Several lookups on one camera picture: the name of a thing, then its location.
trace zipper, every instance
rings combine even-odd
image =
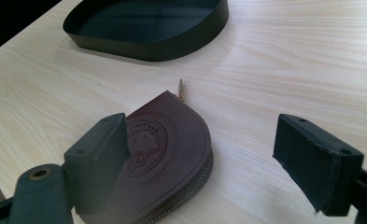
[[[154,224],[154,223],[160,221],[161,219],[165,218],[166,216],[168,216],[169,214],[171,214],[172,212],[177,210],[183,203],[188,201],[193,194],[198,192],[197,189],[200,188],[203,185],[204,180],[206,180],[206,178],[208,176],[208,173],[209,173],[209,170],[210,170],[209,168],[210,168],[211,164],[212,164],[212,159],[211,159],[211,157],[208,157],[208,160],[206,162],[204,170],[201,172],[201,175],[198,177],[197,181],[195,182],[195,185],[189,190],[189,192],[187,192],[182,198],[180,198],[177,203],[174,203],[174,205],[172,205],[171,207],[169,207],[168,209],[166,209],[162,213],[160,213],[158,216],[156,216],[156,217],[152,218],[150,221],[148,221],[147,224]]]

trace leather coin purse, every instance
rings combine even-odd
[[[209,178],[209,130],[194,110],[166,91],[127,117],[130,158],[106,202],[87,224],[155,223],[194,196]]]

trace wooden table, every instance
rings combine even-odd
[[[160,223],[353,223],[314,214],[272,158],[280,113],[309,119],[365,155],[367,1],[230,0],[204,48],[144,63],[78,48],[63,31],[79,3],[63,0],[0,48],[0,188],[63,154],[96,121],[135,111],[183,78],[215,153],[205,188]],[[76,223],[82,223],[75,217]]]

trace circular embossed emblem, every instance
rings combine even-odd
[[[166,132],[154,119],[134,119],[128,123],[128,148],[131,156],[122,175],[143,175],[157,166],[166,149]]]

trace black tray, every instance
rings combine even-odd
[[[81,48],[160,62],[205,46],[228,17],[227,0],[84,0],[64,30]]]

